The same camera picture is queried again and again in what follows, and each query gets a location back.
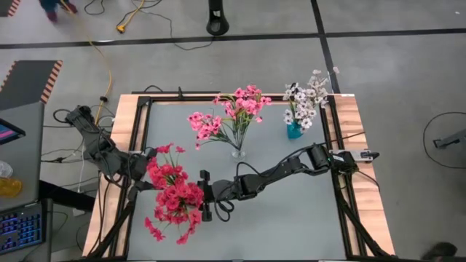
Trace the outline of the small monitor screen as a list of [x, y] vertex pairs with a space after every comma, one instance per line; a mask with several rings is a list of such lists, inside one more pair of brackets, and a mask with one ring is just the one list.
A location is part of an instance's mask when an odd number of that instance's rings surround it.
[[4, 119], [0, 119], [0, 145], [4, 145], [24, 136], [24, 130], [16, 127]]

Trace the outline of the red artificial flower bunch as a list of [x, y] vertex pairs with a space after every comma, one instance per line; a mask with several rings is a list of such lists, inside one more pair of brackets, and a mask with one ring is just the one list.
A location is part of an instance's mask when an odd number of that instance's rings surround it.
[[200, 224], [203, 198], [203, 191], [194, 183], [168, 186], [157, 194], [154, 217], [176, 225], [185, 222]]
[[[199, 215], [182, 215], [171, 217], [167, 220], [167, 226], [172, 224], [180, 226], [182, 223], [187, 222], [189, 227], [185, 233], [181, 234], [180, 237], [176, 240], [177, 245], [185, 245], [188, 242], [189, 237], [195, 233], [196, 227], [201, 224], [201, 217]], [[154, 223], [150, 221], [148, 217], [144, 219], [144, 226], [149, 230], [150, 235], [155, 238], [158, 242], [163, 241], [166, 236], [163, 234], [163, 230], [158, 229], [154, 226]]]
[[164, 190], [170, 186], [185, 184], [189, 175], [178, 163], [179, 156], [186, 150], [174, 143], [156, 148], [156, 156], [146, 166], [149, 179], [155, 189]]

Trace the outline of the grey desk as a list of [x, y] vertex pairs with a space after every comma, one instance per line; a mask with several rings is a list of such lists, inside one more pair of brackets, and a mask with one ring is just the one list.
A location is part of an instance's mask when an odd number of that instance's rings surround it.
[[0, 212], [29, 205], [39, 198], [44, 105], [40, 102], [0, 111], [0, 119], [20, 128], [25, 136], [0, 146], [0, 161], [13, 169], [22, 183], [15, 197], [0, 196]]

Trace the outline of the black round stand base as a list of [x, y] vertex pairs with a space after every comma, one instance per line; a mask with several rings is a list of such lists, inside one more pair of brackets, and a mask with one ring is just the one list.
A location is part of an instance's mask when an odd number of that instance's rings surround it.
[[208, 22], [206, 31], [212, 36], [222, 36], [229, 30], [224, 14], [223, 0], [208, 0]]

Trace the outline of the large black striped-edge floor mat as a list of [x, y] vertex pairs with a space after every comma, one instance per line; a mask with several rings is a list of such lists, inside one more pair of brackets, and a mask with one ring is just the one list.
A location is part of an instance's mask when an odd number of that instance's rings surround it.
[[0, 111], [50, 99], [62, 60], [16, 60], [0, 82]]

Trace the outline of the person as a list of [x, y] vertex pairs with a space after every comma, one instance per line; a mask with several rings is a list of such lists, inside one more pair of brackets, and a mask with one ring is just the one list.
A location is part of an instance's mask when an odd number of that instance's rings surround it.
[[52, 23], [58, 21], [57, 6], [60, 6], [67, 12], [76, 14], [77, 8], [69, 0], [39, 0], [41, 8], [44, 10], [48, 20]]
[[450, 242], [439, 242], [428, 249], [421, 259], [424, 261], [441, 262], [443, 258], [453, 257], [457, 253], [457, 247]]

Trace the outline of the backlit keyboard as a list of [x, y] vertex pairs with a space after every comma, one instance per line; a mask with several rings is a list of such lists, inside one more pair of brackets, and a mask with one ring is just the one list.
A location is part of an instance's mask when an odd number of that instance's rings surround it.
[[0, 255], [41, 244], [44, 218], [41, 204], [0, 213]]

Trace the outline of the small black striped-edge floor mat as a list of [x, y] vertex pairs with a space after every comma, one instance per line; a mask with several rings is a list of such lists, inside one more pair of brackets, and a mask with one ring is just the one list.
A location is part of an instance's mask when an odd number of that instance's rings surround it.
[[0, 0], [0, 17], [12, 17], [15, 15], [21, 0]]

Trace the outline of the pink artificial flower bunch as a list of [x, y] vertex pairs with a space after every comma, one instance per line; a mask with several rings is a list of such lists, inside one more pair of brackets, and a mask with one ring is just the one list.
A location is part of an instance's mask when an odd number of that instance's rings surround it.
[[226, 123], [232, 134], [230, 137], [242, 149], [246, 132], [251, 122], [262, 123], [259, 116], [264, 106], [270, 106], [272, 99], [262, 95], [262, 91], [253, 84], [237, 88], [232, 95], [218, 95], [216, 103], [223, 106]]
[[198, 151], [201, 146], [212, 142], [226, 143], [235, 149], [239, 149], [238, 145], [229, 137], [226, 131], [226, 128], [229, 128], [226, 119], [211, 114], [194, 112], [187, 120], [192, 130], [196, 132], [195, 148]]
[[224, 108], [225, 116], [214, 117], [212, 122], [214, 129], [210, 139], [227, 143], [241, 151], [250, 123], [262, 121], [259, 113], [264, 103], [261, 99], [261, 95], [245, 95], [241, 98], [232, 95], [216, 97], [213, 102]]

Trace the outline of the blue glass vase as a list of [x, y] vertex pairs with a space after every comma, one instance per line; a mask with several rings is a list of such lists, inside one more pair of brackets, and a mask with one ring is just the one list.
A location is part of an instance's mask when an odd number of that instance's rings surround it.
[[297, 122], [287, 125], [287, 136], [290, 140], [295, 140], [303, 135], [301, 132], [301, 125]]

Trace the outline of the grey floor stand foot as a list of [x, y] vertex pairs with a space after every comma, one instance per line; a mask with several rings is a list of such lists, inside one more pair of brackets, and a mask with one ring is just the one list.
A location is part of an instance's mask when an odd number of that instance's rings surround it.
[[466, 129], [455, 132], [453, 135], [450, 135], [445, 138], [434, 140], [434, 146], [436, 148], [447, 148], [452, 144], [458, 144], [461, 142], [466, 142]]

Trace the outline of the yellow bowl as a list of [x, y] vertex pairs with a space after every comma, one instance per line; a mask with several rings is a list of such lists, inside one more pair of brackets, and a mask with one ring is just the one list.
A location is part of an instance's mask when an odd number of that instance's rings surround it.
[[16, 197], [22, 190], [23, 184], [15, 178], [0, 178], [0, 197]]

